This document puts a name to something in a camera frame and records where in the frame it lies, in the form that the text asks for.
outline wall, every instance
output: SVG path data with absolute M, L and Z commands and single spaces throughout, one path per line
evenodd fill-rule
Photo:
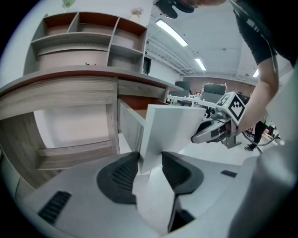
M 46 148 L 109 140 L 105 104 L 40 110 L 34 116 Z
M 130 10 L 142 7 L 139 23 L 147 26 L 153 0 L 77 0 L 68 12 L 100 12 L 130 18 Z M 63 13 L 61 0 L 41 0 L 26 15 L 10 38 L 0 60 L 0 87 L 23 76 L 25 57 L 34 32 L 45 14 Z
M 176 81 L 182 81 L 180 74 L 155 60 L 151 61 L 149 75 L 172 84 L 175 84 Z
M 226 79 L 205 78 L 205 77 L 185 77 L 184 81 L 190 82 L 190 89 L 193 93 L 203 89 L 204 83 L 224 84 L 228 86 L 227 92 L 242 92 L 245 96 L 250 96 L 255 86 Z

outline person's arm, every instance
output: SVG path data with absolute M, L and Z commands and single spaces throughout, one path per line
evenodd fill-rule
M 255 125 L 266 115 L 266 106 L 279 89 L 278 73 L 274 73 L 272 58 L 262 61 L 257 67 L 259 82 L 246 105 L 246 111 L 239 124 L 239 133 Z
M 266 115 L 266 106 L 277 93 L 279 81 L 275 57 L 276 52 L 270 50 L 267 41 L 241 17 L 236 15 L 236 20 L 239 32 L 250 48 L 259 70 L 259 82 L 249 102 L 246 104 L 246 111 L 239 124 L 238 133 L 241 133 L 255 125 Z M 273 61 L 276 67 L 276 73 L 274 71 Z

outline white board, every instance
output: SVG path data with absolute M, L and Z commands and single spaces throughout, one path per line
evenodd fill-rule
M 178 152 L 191 142 L 205 109 L 186 106 L 148 105 L 141 144 L 141 174 L 162 162 L 162 152 Z

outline cable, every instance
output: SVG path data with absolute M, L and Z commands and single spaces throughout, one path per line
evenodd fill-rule
M 245 138 L 247 138 L 251 143 L 253 143 L 254 145 L 257 145 L 257 146 L 265 146 L 265 145 L 268 145 L 269 143 L 271 143 L 272 141 L 274 141 L 278 136 L 279 134 L 277 134 L 274 138 L 272 138 L 272 140 L 270 140 L 269 142 L 265 143 L 265 144 L 257 144 L 255 142 L 253 142 L 251 139 L 249 139 L 245 134 L 244 132 L 242 132 L 242 134 L 245 136 Z

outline desk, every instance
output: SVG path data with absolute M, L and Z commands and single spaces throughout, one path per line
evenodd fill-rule
M 132 151 L 138 151 L 144 127 L 140 121 L 145 121 L 146 112 L 139 115 L 136 111 L 146 110 L 148 104 L 163 104 L 168 90 L 183 89 L 116 67 L 63 66 L 36 71 L 0 89 L 0 145 L 21 177 L 37 188 L 61 170 L 118 154 L 118 124 Z M 118 97 L 128 104 L 127 108 L 121 105 L 121 112 Z M 106 107 L 109 140 L 45 147 L 34 111 L 98 104 Z M 128 126 L 139 129 L 125 131 Z
M 206 101 L 202 101 L 201 99 L 196 99 L 196 98 L 182 98 L 182 97 L 177 97 L 177 96 L 172 96 L 169 95 L 167 96 L 168 99 L 171 100 L 177 100 L 177 101 L 190 101 L 192 102 L 191 106 L 194 106 L 195 103 L 198 103 L 201 106 L 207 106 L 207 107 L 215 107 L 216 104 L 213 102 L 206 102 Z

